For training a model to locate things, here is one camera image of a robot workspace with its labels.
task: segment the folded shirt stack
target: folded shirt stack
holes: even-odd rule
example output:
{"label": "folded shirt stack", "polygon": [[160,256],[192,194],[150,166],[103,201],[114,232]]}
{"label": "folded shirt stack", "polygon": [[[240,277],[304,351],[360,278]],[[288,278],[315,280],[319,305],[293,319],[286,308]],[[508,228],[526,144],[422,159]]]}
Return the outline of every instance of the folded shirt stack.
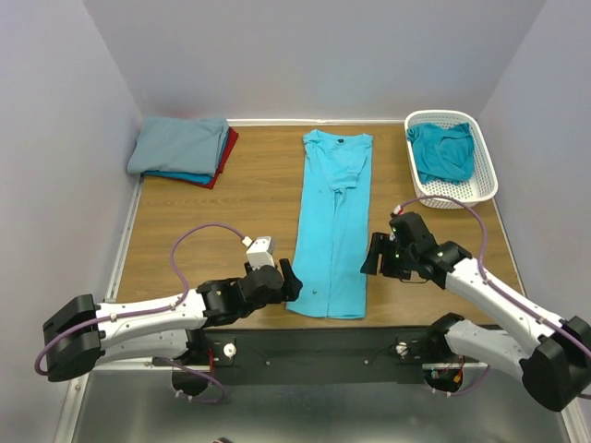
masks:
{"label": "folded shirt stack", "polygon": [[146,117],[127,171],[211,189],[237,139],[223,118]]}

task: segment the wooden table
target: wooden table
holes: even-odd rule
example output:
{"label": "wooden table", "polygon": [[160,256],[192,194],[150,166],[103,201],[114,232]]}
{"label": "wooden table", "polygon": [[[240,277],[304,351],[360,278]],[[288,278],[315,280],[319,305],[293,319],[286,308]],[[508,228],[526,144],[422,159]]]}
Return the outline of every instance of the wooden table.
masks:
{"label": "wooden table", "polygon": [[[213,190],[148,177],[117,296],[118,303],[164,297],[182,291],[168,263],[176,238],[204,222],[229,223],[251,238],[271,235],[275,259],[293,258],[300,208],[306,126],[239,127],[240,138]],[[414,197],[402,126],[326,126],[339,135],[374,136],[369,233],[386,232],[393,207]],[[481,236],[465,210],[433,210],[416,203],[438,241],[453,240],[473,254]],[[493,202],[476,206],[489,231],[487,268],[519,290],[519,282]],[[177,250],[177,263],[195,287],[203,281],[239,277],[245,248],[231,233],[208,229],[190,236]],[[303,317],[270,305],[239,320],[240,328],[428,325],[448,312],[476,323],[491,323],[481,311],[435,284],[402,283],[381,276],[368,278],[367,317],[335,320]]]}

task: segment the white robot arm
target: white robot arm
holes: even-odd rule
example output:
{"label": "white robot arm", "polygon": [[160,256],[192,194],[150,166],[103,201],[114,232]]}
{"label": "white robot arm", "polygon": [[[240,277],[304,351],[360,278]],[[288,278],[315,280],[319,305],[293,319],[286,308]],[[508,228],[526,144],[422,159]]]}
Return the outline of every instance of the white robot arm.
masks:
{"label": "white robot arm", "polygon": [[206,281],[186,295],[130,304],[94,304],[79,295],[43,325],[49,381],[79,377],[114,360],[177,358],[190,351],[191,331],[234,323],[267,304],[297,299],[302,283],[287,259],[281,273],[272,257],[274,243],[260,237],[247,250],[247,275]]}
{"label": "white robot arm", "polygon": [[428,343],[442,358],[465,355],[520,379],[536,401],[561,411],[591,383],[591,328],[527,300],[481,267],[454,242],[438,244],[420,215],[396,215],[392,232],[374,233],[361,271],[408,280],[415,271],[441,289],[478,306],[501,330],[480,328],[455,314],[429,328]]}

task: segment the plastic basket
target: plastic basket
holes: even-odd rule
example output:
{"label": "plastic basket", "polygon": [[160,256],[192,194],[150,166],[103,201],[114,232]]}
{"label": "plastic basket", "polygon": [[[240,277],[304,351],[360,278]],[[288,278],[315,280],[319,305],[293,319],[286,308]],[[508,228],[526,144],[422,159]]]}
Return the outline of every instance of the plastic basket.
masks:
{"label": "plastic basket", "polygon": [[[463,182],[459,185],[442,182],[441,180],[434,180],[423,185],[418,178],[412,144],[407,140],[408,160],[410,162],[416,196],[423,197],[434,194],[444,195],[460,200],[462,203],[470,207],[475,206],[481,201],[493,198],[499,188],[499,182],[497,181],[495,168],[488,155],[487,144],[482,137],[482,132],[480,131],[480,127],[476,120],[468,114],[456,111],[416,111],[415,113],[408,115],[404,120],[405,134],[409,127],[421,123],[433,123],[444,128],[459,125],[461,123],[468,123],[470,125],[470,134],[474,138],[474,174],[469,181]],[[455,203],[441,198],[427,198],[420,201],[425,206],[442,210],[456,210],[461,208]]]}

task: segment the purple cable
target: purple cable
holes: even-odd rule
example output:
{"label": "purple cable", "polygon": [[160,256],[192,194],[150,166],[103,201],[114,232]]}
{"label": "purple cable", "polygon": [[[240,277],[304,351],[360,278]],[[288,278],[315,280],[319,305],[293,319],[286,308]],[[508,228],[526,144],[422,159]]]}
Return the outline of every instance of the purple cable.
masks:
{"label": "purple cable", "polygon": [[[478,263],[478,272],[480,273],[482,280],[484,280],[484,282],[488,286],[490,286],[496,293],[498,293],[500,296],[502,296],[505,300],[507,300],[507,301],[513,303],[514,305],[516,305],[517,307],[519,307],[522,311],[526,312],[526,314],[535,318],[537,320],[537,322],[539,322],[543,325],[546,325],[550,329],[552,329],[554,332],[559,333],[562,337],[564,337],[565,339],[570,341],[572,344],[574,344],[582,353],[584,353],[587,356],[587,358],[591,358],[591,350],[589,350],[584,344],[582,344],[580,341],[578,341],[576,339],[576,337],[574,337],[571,333],[567,332],[564,329],[559,328],[558,326],[556,326],[552,322],[550,322],[550,321],[546,320],[545,318],[543,318],[542,316],[538,315],[534,309],[530,308],[528,305],[525,305],[520,300],[511,297],[508,293],[506,293],[504,290],[502,290],[501,287],[499,287],[497,284],[495,284],[494,281],[491,281],[488,279],[486,270],[484,268],[484,253],[487,249],[488,231],[487,231],[487,227],[484,224],[484,221],[480,218],[480,216],[472,208],[468,207],[465,203],[463,203],[460,200],[457,200],[455,198],[447,197],[447,196],[439,196],[439,195],[411,198],[410,200],[406,201],[402,205],[399,205],[399,207],[402,210],[405,206],[410,205],[411,203],[415,203],[416,201],[419,201],[419,200],[425,200],[425,199],[431,199],[431,198],[442,198],[444,200],[449,200],[449,201],[455,203],[456,205],[461,206],[465,210],[468,210],[474,216],[474,218],[478,221],[478,224],[480,225],[480,231],[482,231],[482,244],[480,245],[480,250],[478,252],[477,263]],[[480,384],[479,382],[481,379],[479,379],[475,385],[479,385]]]}
{"label": "purple cable", "polygon": [[[173,271],[175,272],[175,274],[178,276],[180,281],[183,283],[183,295],[181,295],[181,297],[178,300],[176,300],[175,306],[166,305],[166,306],[162,306],[162,307],[156,307],[153,309],[144,309],[143,311],[126,312],[124,314],[118,314],[117,318],[129,318],[129,317],[137,317],[137,316],[146,316],[149,314],[160,314],[161,312],[166,312],[171,309],[174,309],[174,307],[183,303],[188,296],[189,287],[188,287],[188,281],[185,278],[185,276],[183,275],[183,272],[176,265],[175,251],[178,248],[178,246],[181,244],[181,242],[183,240],[185,240],[187,237],[189,237],[192,233],[199,231],[203,228],[209,228],[209,227],[224,228],[224,229],[227,229],[228,231],[232,231],[233,233],[235,233],[238,237],[240,237],[240,240],[244,240],[244,238],[245,238],[245,236],[240,231],[238,231],[236,228],[233,228],[232,226],[229,226],[224,223],[205,223],[205,224],[201,224],[199,226],[196,226],[193,229],[188,230],[186,233],[181,235],[178,238],[178,240],[176,240],[175,244],[173,245],[173,247],[170,250],[170,266],[173,269]],[[51,351],[54,348],[54,346],[56,346],[57,343],[59,343],[65,337],[73,334],[74,332],[76,332],[78,330],[87,328],[89,326],[98,325],[99,323],[102,323],[104,321],[111,321],[111,317],[104,316],[104,317],[93,318],[92,320],[83,321],[82,323],[78,323],[76,326],[66,329],[64,332],[55,336],[49,343],[47,343],[43,347],[43,349],[41,350],[39,355],[37,355],[37,358],[35,358],[35,372],[37,374],[39,374],[40,376],[47,376],[47,371],[43,370],[41,368],[41,361],[44,358],[44,356],[47,355],[47,353],[49,353],[49,351]],[[188,370],[188,372],[193,373],[192,369],[187,368],[187,370]]]}
{"label": "purple cable", "polygon": [[209,374],[205,374],[204,372],[199,372],[199,371],[196,371],[195,369],[191,369],[190,367],[186,367],[185,365],[181,365],[171,358],[160,357],[159,359],[162,360],[163,362],[167,363],[170,366],[181,369],[184,372],[188,372],[189,374],[192,374],[194,376],[204,378],[205,380],[209,381],[210,383],[214,384],[215,386],[217,386],[220,389],[220,395],[218,397],[216,397],[215,399],[211,399],[211,400],[200,400],[199,397],[193,397],[193,396],[187,395],[182,390],[175,389],[176,395],[178,395],[179,397],[183,397],[184,399],[187,399],[189,401],[194,401],[196,403],[203,403],[203,404],[221,403],[226,398],[228,392],[227,392],[225,386],[222,383],[220,383],[220,381],[217,380],[216,378],[210,376]]}

